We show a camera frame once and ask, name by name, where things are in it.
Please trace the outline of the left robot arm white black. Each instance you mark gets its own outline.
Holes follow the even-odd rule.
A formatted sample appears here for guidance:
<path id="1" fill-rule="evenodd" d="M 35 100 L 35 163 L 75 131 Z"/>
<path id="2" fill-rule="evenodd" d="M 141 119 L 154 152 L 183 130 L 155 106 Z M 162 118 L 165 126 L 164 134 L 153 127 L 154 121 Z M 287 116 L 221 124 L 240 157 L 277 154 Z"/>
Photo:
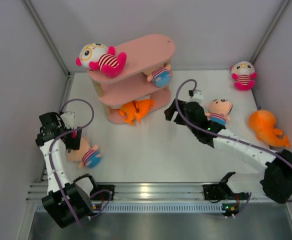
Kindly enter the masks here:
<path id="1" fill-rule="evenodd" d="M 75 113 L 48 112 L 39 116 L 42 124 L 36 145 L 44 156 L 47 170 L 47 195 L 42 205 L 60 228 L 78 223 L 93 214 L 91 200 L 99 194 L 93 176 L 84 174 L 71 180 L 64 166 L 68 154 L 84 150 L 82 130 L 75 128 Z"/>

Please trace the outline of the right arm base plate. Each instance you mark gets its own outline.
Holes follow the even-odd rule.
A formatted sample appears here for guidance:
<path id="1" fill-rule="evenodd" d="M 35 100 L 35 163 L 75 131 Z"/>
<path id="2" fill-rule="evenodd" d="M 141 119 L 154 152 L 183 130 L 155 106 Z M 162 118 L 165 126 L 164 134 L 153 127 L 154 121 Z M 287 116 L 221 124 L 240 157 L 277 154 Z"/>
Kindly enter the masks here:
<path id="1" fill-rule="evenodd" d="M 248 193 L 233 192 L 225 183 L 204 184 L 204 199 L 207 201 L 247 200 Z"/>

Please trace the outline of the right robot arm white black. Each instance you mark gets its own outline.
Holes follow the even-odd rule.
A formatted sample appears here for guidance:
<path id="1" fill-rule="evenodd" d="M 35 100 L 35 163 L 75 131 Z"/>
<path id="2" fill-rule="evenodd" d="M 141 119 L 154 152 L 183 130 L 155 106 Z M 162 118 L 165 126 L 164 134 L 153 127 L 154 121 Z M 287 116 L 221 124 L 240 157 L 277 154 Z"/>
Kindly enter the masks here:
<path id="1" fill-rule="evenodd" d="M 207 117 L 196 101 L 174 99 L 164 114 L 167 121 L 187 126 L 202 144 L 231 154 L 257 170 L 256 174 L 228 172 L 220 180 L 221 196 L 230 199 L 239 193 L 258 193 L 279 204 L 292 202 L 292 152 L 277 152 L 240 139 L 224 124 Z"/>

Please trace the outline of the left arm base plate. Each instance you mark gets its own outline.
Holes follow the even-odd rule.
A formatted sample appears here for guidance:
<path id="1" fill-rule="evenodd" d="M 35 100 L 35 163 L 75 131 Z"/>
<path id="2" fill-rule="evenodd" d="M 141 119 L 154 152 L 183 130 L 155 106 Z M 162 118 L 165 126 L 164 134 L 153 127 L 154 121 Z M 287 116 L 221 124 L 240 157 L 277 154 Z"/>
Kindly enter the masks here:
<path id="1" fill-rule="evenodd" d="M 97 187 L 94 187 L 90 192 L 90 199 L 92 201 L 111 201 L 114 199 L 115 195 L 115 185 L 114 184 L 99 184 Z"/>

